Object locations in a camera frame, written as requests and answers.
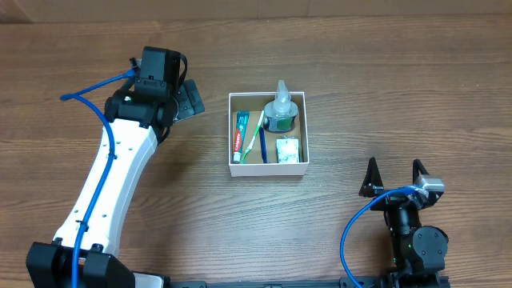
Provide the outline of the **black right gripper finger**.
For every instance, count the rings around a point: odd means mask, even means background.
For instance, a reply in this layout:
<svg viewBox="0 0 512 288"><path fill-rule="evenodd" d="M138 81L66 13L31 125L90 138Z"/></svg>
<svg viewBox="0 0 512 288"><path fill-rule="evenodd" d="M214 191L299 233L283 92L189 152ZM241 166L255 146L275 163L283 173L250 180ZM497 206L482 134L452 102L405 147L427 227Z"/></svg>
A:
<svg viewBox="0 0 512 288"><path fill-rule="evenodd" d="M413 160L412 175L413 182L419 182L420 178L424 176L429 176L430 174L422 164L421 160L416 158L415 160Z"/></svg>
<svg viewBox="0 0 512 288"><path fill-rule="evenodd" d="M366 176L364 177L358 195L365 198L373 198L382 194L383 191L384 185L378 170L378 165L375 157L372 157L369 159Z"/></svg>

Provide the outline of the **white teal toothpaste tube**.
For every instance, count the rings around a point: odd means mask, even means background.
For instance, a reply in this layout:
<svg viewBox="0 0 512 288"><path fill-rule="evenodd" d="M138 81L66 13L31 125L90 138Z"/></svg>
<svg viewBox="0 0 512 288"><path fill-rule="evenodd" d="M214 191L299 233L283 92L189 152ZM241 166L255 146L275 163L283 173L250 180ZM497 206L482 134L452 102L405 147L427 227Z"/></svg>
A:
<svg viewBox="0 0 512 288"><path fill-rule="evenodd" d="M237 112L237 123L234 133L234 146L233 146L233 162L240 163L242 158L242 148L246 133L246 126L248 124L250 112L241 110Z"/></svg>

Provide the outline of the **green white toothbrush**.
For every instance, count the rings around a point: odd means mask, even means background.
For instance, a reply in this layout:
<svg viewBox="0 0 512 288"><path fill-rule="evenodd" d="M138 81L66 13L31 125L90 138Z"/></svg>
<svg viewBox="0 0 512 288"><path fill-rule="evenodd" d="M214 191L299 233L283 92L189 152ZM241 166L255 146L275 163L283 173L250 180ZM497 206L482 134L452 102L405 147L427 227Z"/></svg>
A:
<svg viewBox="0 0 512 288"><path fill-rule="evenodd" d="M254 143L255 143L256 137L257 137L260 129L262 128L263 119L264 119L264 111L262 110L261 113L260 113L259 119L258 119L258 124L256 125L256 128L254 130L252 139L250 140L250 143L249 143L248 147L245 149L245 151L244 151L244 153L242 155L242 158L241 158L242 163L245 162L246 156L254 148Z"/></svg>

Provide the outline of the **white cardboard box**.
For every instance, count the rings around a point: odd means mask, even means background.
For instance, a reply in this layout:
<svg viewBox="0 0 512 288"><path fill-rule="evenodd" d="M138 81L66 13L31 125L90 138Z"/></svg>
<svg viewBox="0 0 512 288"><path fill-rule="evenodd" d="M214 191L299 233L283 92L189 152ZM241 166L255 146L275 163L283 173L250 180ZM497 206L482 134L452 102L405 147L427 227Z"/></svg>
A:
<svg viewBox="0 0 512 288"><path fill-rule="evenodd" d="M244 144L248 145L255 126L257 125L260 112L265 104L274 100L274 92L243 92L230 93L228 97L228 156L227 163L233 177L245 176L303 176L310 163L309 138L307 131L306 117L306 99L303 91L293 91L290 93L291 100L298 105L299 113L295 120L294 129L285 134L288 138L299 140L299 162L298 163L280 163L276 140L281 138L281 134L265 133L267 162L262 161L260 140L257 138L254 148L246 156L243 164L233 162L234 133L236 128L236 113L240 110L250 112L250 120L247 124L247 132Z"/></svg>

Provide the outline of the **green white soap packet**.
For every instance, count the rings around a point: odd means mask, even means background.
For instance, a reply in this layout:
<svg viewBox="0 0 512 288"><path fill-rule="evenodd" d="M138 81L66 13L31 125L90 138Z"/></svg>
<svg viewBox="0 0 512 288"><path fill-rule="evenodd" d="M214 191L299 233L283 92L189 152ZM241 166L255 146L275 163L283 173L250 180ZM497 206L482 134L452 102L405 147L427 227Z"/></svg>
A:
<svg viewBox="0 0 512 288"><path fill-rule="evenodd" d="M300 141L298 138L279 138L276 140L278 163L300 163Z"/></svg>

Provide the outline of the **clear pump soap bottle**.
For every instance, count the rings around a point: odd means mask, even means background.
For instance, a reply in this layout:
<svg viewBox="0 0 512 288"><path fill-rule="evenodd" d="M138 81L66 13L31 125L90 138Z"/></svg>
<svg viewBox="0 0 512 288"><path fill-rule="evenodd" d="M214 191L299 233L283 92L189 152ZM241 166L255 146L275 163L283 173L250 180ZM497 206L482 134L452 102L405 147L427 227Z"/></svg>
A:
<svg viewBox="0 0 512 288"><path fill-rule="evenodd" d="M264 108L264 129L271 133L292 131L297 115L297 104L291 100L291 94L285 82L279 80L274 100L268 102Z"/></svg>

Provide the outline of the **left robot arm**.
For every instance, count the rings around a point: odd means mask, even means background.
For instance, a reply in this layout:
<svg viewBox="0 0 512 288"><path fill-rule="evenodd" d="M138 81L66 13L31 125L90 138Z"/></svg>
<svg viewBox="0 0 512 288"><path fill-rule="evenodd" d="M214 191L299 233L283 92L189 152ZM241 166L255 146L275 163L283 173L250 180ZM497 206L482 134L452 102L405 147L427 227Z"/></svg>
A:
<svg viewBox="0 0 512 288"><path fill-rule="evenodd" d="M136 272L118 260L122 227L135 187L158 146L152 127L115 119L52 242L34 242L26 267L36 287L168 287L161 274Z"/></svg>

